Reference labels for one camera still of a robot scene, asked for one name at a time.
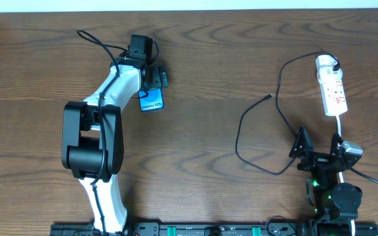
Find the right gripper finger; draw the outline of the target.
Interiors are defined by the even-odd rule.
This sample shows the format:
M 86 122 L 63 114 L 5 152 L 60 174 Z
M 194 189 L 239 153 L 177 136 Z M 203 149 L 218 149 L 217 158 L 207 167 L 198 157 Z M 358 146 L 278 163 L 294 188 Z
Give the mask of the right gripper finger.
M 289 157 L 302 159 L 308 157 L 310 152 L 314 150 L 314 145 L 312 143 L 311 137 L 304 126 L 299 127 L 295 142 L 291 151 L 289 152 Z
M 330 154 L 336 155 L 337 150 L 342 143 L 343 143 L 343 139 L 341 138 L 341 135 L 338 132 L 334 133 L 331 138 Z

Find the blue Samsung Galaxy smartphone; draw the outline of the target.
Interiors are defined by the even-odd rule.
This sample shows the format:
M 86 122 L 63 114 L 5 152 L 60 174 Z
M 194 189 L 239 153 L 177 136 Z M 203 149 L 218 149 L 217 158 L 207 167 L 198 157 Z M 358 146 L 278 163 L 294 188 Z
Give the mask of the blue Samsung Galaxy smartphone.
M 163 95 L 160 88 L 138 92 L 140 110 L 143 112 L 163 109 Z

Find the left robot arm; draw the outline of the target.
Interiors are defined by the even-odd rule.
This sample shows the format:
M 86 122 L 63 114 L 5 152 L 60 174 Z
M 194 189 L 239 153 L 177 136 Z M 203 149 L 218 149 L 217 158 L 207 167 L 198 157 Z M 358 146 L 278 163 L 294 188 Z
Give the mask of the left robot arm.
M 164 66 L 119 57 L 93 94 L 65 105 L 62 164 L 79 180 L 89 198 L 94 214 L 89 233 L 131 235 L 117 176 L 124 158 L 121 114 L 134 94 L 141 110 L 161 109 L 161 91 L 168 85 Z

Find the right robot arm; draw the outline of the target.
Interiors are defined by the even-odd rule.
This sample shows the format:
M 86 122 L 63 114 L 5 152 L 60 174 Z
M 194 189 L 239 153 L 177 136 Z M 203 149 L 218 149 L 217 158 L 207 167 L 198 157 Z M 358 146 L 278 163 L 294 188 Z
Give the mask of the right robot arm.
M 314 151 L 309 133 L 304 127 L 297 131 L 289 156 L 299 159 L 297 169 L 309 172 L 306 181 L 308 200 L 316 216 L 302 223 L 302 235 L 351 235 L 351 221 L 358 218 L 362 190 L 341 182 L 338 173 L 350 170 L 362 157 L 363 149 L 345 141 L 340 134 L 331 138 L 329 153 Z

